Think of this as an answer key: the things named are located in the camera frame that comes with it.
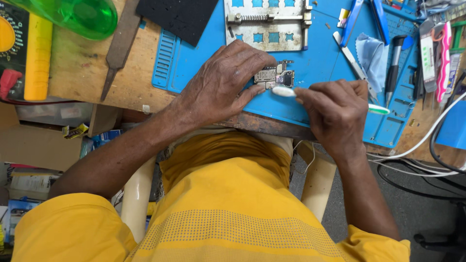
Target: wooden table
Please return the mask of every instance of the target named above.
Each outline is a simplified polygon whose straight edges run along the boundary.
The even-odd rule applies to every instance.
[[[120,14],[124,0],[113,0]],[[176,94],[154,88],[151,84],[156,58],[160,26],[146,21],[134,40],[126,65],[119,70],[110,88],[105,105],[142,111],[143,105],[150,112],[163,109]],[[112,37],[103,41],[91,41],[58,26],[54,26],[50,80],[48,94],[51,96],[101,103],[102,92],[108,67],[105,60]],[[405,152],[416,144],[437,118],[437,111],[422,111],[418,103],[411,115],[416,124],[406,126],[397,147],[397,153]],[[258,131],[284,137],[315,140],[308,128],[287,122],[243,112],[236,117],[219,123],[225,126]],[[388,154],[391,149],[368,145],[370,152]],[[437,145],[436,152],[446,162],[463,164],[466,152]],[[428,144],[424,143],[408,157],[433,162]]]

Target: forearm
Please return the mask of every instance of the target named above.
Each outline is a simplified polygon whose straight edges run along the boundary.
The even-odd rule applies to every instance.
[[[144,162],[197,127],[189,119],[169,105],[150,120],[76,162],[54,183],[49,198],[69,193],[111,198]]]
[[[365,154],[337,161],[343,184],[346,220],[369,233],[400,240],[395,220],[372,174]]]

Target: yellow multimeter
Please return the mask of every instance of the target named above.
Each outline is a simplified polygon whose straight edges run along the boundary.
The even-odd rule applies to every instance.
[[[23,74],[9,99],[47,98],[52,27],[50,21],[0,0],[0,75],[5,69]]]

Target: yellow shirt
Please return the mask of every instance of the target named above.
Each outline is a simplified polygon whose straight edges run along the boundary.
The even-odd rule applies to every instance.
[[[75,193],[21,219],[12,261],[409,261],[409,241],[351,225],[335,244],[289,192],[289,161],[244,133],[195,136],[160,163],[166,196],[138,245],[106,199]]]

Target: floor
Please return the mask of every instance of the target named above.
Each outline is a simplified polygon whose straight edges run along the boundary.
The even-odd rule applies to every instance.
[[[411,262],[442,261],[443,253],[423,249],[414,241],[413,236],[417,233],[424,233],[428,241],[444,241],[445,238],[442,234],[450,233],[454,229],[455,206],[445,200],[429,199],[399,190],[383,181],[377,175],[376,167],[376,164],[371,164],[372,171],[395,217],[401,237],[411,241]],[[305,168],[306,164],[299,158],[296,169],[303,171]],[[389,175],[391,180],[405,187],[425,193],[454,196],[451,193],[432,187],[420,177],[398,173],[388,168],[383,171]],[[450,179],[466,185],[466,176],[450,177]],[[294,172],[290,183],[290,191],[299,199],[301,198],[304,180],[304,175]],[[436,179],[428,180],[435,185],[452,190],[450,186]],[[341,241],[347,236],[343,189],[338,170],[333,181],[322,224],[335,242]]]

